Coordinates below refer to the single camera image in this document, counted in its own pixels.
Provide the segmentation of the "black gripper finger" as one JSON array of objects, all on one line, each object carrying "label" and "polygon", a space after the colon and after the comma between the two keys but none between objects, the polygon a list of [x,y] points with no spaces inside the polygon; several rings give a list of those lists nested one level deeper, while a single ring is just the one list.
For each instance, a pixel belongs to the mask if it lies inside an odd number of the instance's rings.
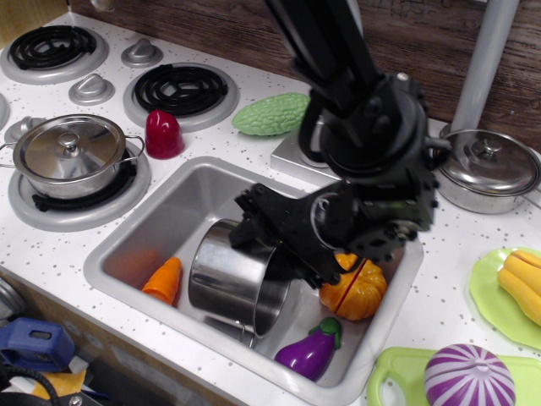
[{"label": "black gripper finger", "polygon": [[260,222],[255,218],[244,218],[230,233],[229,241],[234,249],[248,244],[263,243]]},{"label": "black gripper finger", "polygon": [[265,280],[273,281],[292,281],[310,276],[310,268],[297,255],[284,249],[273,251],[265,271]]}]

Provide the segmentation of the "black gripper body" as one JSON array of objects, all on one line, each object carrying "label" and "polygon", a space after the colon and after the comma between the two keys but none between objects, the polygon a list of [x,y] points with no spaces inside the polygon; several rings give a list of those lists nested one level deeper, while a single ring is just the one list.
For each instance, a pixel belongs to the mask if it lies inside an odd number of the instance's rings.
[{"label": "black gripper body", "polygon": [[310,268],[311,276],[303,279],[311,288],[323,284],[336,285],[344,270],[337,263],[331,248],[317,236],[311,219],[314,195],[293,199],[263,184],[255,184],[234,201],[244,218],[260,222],[263,245],[284,249],[297,255]]}]

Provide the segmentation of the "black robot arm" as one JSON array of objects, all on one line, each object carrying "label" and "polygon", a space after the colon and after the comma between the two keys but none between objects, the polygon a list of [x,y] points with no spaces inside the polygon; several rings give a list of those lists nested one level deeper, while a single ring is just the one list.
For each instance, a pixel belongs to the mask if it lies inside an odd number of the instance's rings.
[{"label": "black robot arm", "polygon": [[338,253],[373,262],[430,229],[437,207],[434,170],[451,154],[429,136],[418,84],[378,69],[347,1],[270,1],[292,70],[310,86],[298,143],[339,181],[300,199],[256,184],[237,199],[242,221],[230,233],[241,249],[260,242],[283,251],[311,287],[338,283]]}]

